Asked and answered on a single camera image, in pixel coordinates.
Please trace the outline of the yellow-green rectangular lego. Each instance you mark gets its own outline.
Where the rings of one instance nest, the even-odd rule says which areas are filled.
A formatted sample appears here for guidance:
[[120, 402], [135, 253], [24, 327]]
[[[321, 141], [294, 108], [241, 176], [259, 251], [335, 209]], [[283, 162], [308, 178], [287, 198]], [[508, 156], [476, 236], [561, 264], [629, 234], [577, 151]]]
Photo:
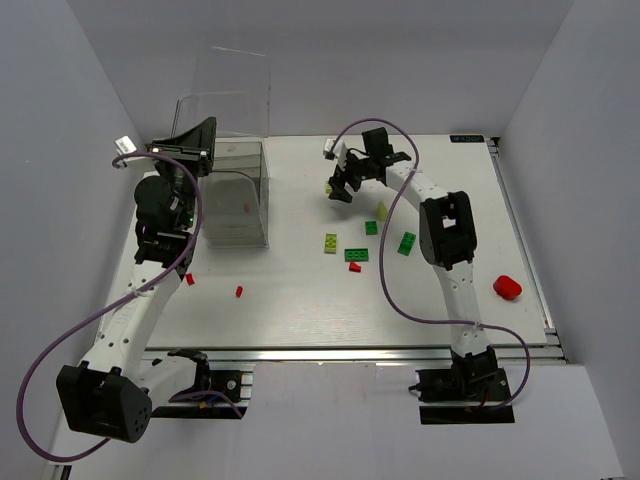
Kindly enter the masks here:
[[337, 235], [335, 233], [326, 233], [324, 241], [324, 253], [335, 254], [337, 252]]

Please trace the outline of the pale yellow-green sloped lego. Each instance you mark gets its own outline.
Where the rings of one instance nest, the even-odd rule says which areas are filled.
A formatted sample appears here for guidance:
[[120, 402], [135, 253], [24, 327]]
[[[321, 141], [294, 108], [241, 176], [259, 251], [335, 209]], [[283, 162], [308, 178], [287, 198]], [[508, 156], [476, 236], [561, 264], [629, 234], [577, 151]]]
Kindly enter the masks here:
[[376, 217], [381, 222], [384, 222], [388, 217], [388, 208], [382, 200], [380, 200], [377, 204]]

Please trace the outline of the clear plastic containers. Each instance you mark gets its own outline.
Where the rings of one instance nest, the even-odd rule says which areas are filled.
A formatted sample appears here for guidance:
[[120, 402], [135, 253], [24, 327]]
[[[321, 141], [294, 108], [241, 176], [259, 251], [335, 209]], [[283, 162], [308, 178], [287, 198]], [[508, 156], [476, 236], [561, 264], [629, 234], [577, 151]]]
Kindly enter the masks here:
[[174, 135], [217, 118], [213, 172], [201, 181], [201, 235], [211, 248], [269, 246], [270, 91], [267, 56], [211, 46], [196, 59], [191, 91], [177, 100]]

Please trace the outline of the large red rounded lego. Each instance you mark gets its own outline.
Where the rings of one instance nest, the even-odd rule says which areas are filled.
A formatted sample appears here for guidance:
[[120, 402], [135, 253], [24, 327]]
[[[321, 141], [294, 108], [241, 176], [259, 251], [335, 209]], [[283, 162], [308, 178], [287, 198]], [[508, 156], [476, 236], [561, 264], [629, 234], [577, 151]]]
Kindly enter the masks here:
[[502, 299], [515, 301], [522, 294], [522, 286], [507, 275], [500, 275], [493, 282], [494, 292]]

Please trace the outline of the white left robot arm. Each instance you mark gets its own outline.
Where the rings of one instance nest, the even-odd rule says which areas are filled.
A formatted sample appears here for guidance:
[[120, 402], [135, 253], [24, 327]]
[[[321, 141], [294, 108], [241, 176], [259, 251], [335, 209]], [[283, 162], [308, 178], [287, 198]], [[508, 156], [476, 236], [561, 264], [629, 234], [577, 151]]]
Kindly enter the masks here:
[[202, 223], [199, 179], [213, 171], [217, 120], [153, 141], [146, 154], [123, 152], [119, 168], [141, 168], [135, 187], [137, 250], [131, 278], [111, 319], [76, 366], [56, 379], [68, 427], [137, 442], [153, 413], [179, 394], [205, 389], [205, 354], [177, 349], [144, 367], [142, 356], [171, 296], [189, 272]]

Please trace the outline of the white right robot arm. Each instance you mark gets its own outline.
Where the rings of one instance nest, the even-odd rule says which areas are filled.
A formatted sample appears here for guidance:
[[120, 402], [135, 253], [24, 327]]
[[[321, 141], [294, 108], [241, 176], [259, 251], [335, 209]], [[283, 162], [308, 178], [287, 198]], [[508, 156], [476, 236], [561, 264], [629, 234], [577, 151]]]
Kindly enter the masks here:
[[352, 201], [366, 180], [376, 180], [409, 202], [419, 216], [419, 246], [438, 277], [450, 326], [453, 370], [479, 381], [498, 370], [493, 347], [482, 326], [473, 284], [477, 235], [469, 196], [449, 192], [418, 171], [415, 160], [396, 152], [385, 128], [362, 134], [364, 151], [353, 153], [341, 139], [328, 139], [323, 155], [337, 162], [329, 178], [329, 198]]

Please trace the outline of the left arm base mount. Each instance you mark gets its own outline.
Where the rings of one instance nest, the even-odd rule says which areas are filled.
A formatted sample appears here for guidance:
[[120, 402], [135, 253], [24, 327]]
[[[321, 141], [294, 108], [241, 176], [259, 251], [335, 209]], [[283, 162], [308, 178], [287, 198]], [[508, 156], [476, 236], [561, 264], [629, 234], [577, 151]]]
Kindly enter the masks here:
[[144, 363], [139, 386], [152, 399], [152, 416], [240, 420], [248, 410], [253, 372], [221, 366], [193, 349], [174, 349]]

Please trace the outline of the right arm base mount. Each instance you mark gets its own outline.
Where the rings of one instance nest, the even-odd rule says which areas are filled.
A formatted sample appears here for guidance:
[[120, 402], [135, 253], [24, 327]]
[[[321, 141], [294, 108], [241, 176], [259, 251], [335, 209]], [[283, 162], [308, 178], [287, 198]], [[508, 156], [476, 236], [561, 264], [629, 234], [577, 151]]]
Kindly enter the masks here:
[[468, 388], [453, 377], [449, 369], [416, 371], [417, 382], [408, 392], [419, 401], [422, 425], [499, 425], [514, 424], [511, 405], [498, 405], [511, 397], [505, 371], [499, 368], [490, 379]]

